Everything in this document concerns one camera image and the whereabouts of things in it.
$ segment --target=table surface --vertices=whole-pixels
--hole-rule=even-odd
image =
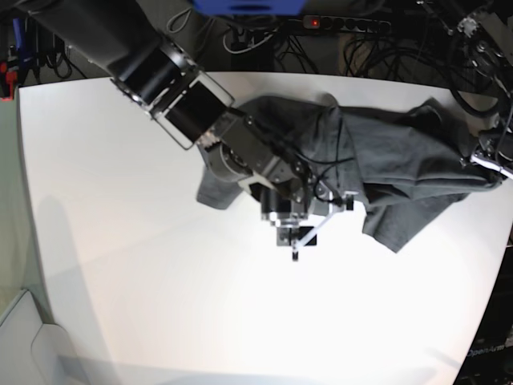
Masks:
[[[433,87],[321,75],[212,74],[264,93],[407,111]],[[399,254],[336,216],[292,263],[242,196],[195,201],[202,161],[107,79],[21,90],[22,138],[55,321],[92,383],[452,384],[490,297],[513,183],[452,205]],[[480,122],[469,119],[476,129]]]

